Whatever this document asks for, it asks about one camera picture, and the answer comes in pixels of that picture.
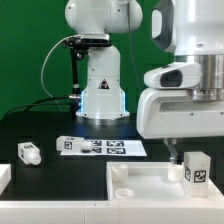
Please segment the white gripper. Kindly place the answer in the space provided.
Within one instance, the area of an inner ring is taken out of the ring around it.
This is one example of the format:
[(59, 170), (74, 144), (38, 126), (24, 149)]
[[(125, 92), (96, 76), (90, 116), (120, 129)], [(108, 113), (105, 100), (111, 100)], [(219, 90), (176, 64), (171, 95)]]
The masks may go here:
[(192, 101), (187, 90), (143, 91), (137, 131), (145, 139), (164, 139), (170, 162), (177, 163), (176, 139), (224, 135), (224, 101)]

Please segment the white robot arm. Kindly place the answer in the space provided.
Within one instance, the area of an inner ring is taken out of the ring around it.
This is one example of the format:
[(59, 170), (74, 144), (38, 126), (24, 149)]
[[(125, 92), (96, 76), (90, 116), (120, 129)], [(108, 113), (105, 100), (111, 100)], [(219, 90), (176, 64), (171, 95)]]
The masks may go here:
[[(126, 117), (120, 53), (110, 36), (140, 26), (137, 0), (69, 0), (65, 17), (76, 32), (68, 40), (76, 58), (89, 58), (77, 116), (96, 124)], [(224, 0), (159, 0), (152, 39), (175, 60), (145, 73), (138, 133), (169, 148), (178, 138), (223, 136)]]

